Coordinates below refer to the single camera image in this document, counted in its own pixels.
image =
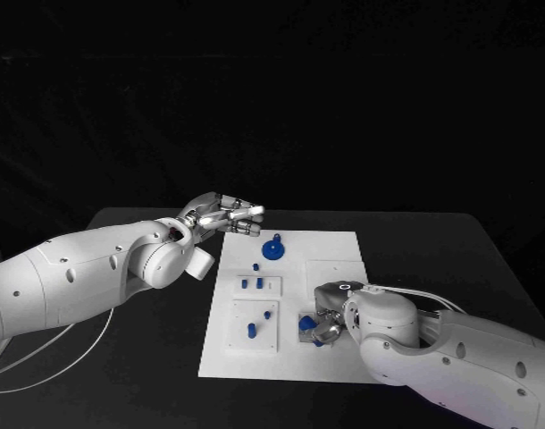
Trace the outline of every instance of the black backdrop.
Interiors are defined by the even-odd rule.
[[[545,314],[545,2],[0,4],[0,247],[105,206],[464,212]]]

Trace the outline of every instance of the small blue piece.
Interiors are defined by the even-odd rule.
[[[313,318],[306,315],[300,320],[300,331],[307,331],[309,329],[313,329],[317,327],[317,322],[313,320]]]
[[[281,243],[281,234],[274,234],[274,240],[263,245],[263,255],[276,261],[284,255],[284,245]]]

